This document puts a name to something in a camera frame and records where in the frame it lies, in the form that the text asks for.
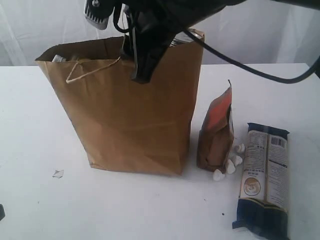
white candy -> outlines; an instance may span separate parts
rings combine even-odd
[[[237,145],[234,147],[234,150],[238,153],[238,154],[243,154],[246,150],[246,146],[242,143],[240,145]]]
[[[225,178],[225,174],[223,174],[219,169],[216,169],[214,172],[213,172],[213,180],[218,182],[218,181],[221,181],[222,179]]]
[[[230,159],[226,161],[225,168],[228,174],[233,174],[236,171],[236,167]]]
[[[238,155],[234,155],[233,157],[231,157],[231,161],[233,162],[234,166],[238,166],[240,164],[242,164],[243,159],[242,157],[238,156]]]

white tabletop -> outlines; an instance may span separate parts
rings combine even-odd
[[[282,77],[306,64],[253,64]],[[294,85],[231,65],[203,65],[189,163],[181,177],[90,168],[46,77],[36,66],[0,67],[1,240],[250,240],[232,230],[242,167],[213,182],[196,167],[198,134],[209,103],[232,83],[235,143],[247,122],[290,132],[289,236],[320,236],[320,79]],[[53,178],[55,170],[62,178]]]

